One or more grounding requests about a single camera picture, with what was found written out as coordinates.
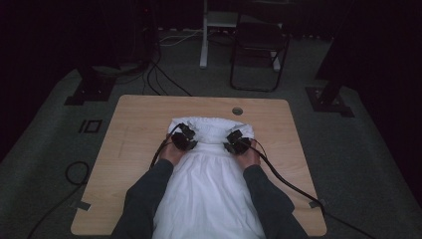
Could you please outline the white skirt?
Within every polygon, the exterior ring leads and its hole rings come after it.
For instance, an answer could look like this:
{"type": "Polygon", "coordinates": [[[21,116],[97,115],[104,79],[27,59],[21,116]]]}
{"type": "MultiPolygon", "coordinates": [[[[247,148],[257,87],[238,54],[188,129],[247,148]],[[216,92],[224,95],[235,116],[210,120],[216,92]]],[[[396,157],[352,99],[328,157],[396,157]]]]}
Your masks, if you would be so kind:
{"type": "Polygon", "coordinates": [[[153,239],[265,239],[261,222],[232,154],[227,136],[252,138],[249,124],[230,119],[173,119],[170,131],[186,125],[197,144],[174,167],[153,219],[153,239]]]}

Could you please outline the black stand base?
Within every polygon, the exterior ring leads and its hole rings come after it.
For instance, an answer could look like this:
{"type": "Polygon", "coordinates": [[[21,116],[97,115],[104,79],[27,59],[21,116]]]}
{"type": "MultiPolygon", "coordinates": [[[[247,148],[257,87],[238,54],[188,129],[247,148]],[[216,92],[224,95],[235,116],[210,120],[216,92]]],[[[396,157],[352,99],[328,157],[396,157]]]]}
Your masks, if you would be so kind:
{"type": "Polygon", "coordinates": [[[66,106],[82,106],[85,102],[107,102],[116,77],[96,71],[93,67],[77,68],[81,82],[72,96],[67,97],[66,106]]]}
{"type": "Polygon", "coordinates": [[[340,96],[342,81],[328,81],[323,87],[306,87],[306,93],[315,112],[338,113],[344,118],[353,118],[351,107],[340,96]]]}

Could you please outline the black folding chair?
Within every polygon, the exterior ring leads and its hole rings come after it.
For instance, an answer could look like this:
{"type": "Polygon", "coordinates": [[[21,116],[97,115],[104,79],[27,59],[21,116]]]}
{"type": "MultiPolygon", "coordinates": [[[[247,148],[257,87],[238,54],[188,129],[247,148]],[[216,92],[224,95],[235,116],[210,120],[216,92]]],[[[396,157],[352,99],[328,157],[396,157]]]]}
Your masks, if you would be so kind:
{"type": "Polygon", "coordinates": [[[232,89],[273,92],[282,81],[291,36],[278,24],[242,22],[230,57],[232,89]]]}

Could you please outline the person's left hand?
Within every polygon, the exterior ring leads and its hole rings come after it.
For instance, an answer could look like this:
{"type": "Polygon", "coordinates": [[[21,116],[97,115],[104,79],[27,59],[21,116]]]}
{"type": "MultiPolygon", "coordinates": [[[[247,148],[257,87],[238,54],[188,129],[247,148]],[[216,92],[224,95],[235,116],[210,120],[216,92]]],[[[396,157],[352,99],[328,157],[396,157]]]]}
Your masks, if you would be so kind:
{"type": "Polygon", "coordinates": [[[177,165],[184,154],[185,152],[183,150],[178,149],[173,143],[172,139],[169,138],[164,144],[162,150],[160,151],[159,158],[166,159],[170,161],[173,165],[177,165]]]}

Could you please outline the person's right hand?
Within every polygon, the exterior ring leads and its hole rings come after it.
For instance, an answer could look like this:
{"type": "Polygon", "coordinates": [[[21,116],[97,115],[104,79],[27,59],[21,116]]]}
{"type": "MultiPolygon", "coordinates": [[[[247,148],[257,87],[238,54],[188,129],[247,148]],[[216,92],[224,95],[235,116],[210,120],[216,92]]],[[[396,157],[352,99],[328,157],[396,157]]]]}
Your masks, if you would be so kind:
{"type": "Polygon", "coordinates": [[[260,156],[256,152],[256,142],[253,140],[251,146],[243,153],[235,156],[240,168],[245,170],[252,165],[260,165],[260,156]]]}

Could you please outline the white desk frame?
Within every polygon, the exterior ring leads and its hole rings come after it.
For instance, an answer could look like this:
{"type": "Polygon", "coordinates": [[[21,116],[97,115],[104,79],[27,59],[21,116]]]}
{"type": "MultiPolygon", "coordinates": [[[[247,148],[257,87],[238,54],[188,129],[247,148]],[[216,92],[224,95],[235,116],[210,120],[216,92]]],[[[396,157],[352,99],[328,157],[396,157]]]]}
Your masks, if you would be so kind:
{"type": "Polygon", "coordinates": [[[210,11],[208,1],[203,0],[203,21],[202,21],[202,47],[199,67],[206,69],[208,64],[208,29],[209,27],[228,28],[234,30],[236,27],[238,14],[228,11],[210,11]]]}

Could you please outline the dark equipment rack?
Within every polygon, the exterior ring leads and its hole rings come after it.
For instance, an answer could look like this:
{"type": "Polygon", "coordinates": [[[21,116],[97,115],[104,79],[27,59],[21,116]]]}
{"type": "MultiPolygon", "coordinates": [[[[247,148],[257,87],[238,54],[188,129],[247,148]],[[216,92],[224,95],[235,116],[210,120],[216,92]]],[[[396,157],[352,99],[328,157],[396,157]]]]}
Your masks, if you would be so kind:
{"type": "Polygon", "coordinates": [[[142,63],[152,59],[157,46],[158,33],[155,0],[132,0],[134,41],[132,56],[142,63]]]}

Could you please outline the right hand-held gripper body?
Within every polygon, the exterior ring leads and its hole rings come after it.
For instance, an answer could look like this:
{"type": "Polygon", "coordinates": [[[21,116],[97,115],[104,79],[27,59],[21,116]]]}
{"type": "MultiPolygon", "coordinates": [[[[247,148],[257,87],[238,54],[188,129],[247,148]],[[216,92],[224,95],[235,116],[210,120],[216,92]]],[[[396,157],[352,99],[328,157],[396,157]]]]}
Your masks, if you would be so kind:
{"type": "Polygon", "coordinates": [[[235,139],[232,143],[233,153],[236,155],[244,154],[251,146],[251,140],[247,137],[235,139]]]}

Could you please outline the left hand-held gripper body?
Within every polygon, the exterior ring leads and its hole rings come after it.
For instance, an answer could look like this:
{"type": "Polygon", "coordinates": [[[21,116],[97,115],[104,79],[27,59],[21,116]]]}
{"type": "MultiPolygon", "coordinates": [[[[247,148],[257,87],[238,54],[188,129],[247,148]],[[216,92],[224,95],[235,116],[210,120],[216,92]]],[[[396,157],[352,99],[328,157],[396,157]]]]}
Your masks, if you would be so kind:
{"type": "Polygon", "coordinates": [[[186,134],[183,132],[176,132],[172,137],[174,145],[182,151],[188,151],[193,149],[197,145],[197,141],[194,139],[193,134],[186,134]]]}

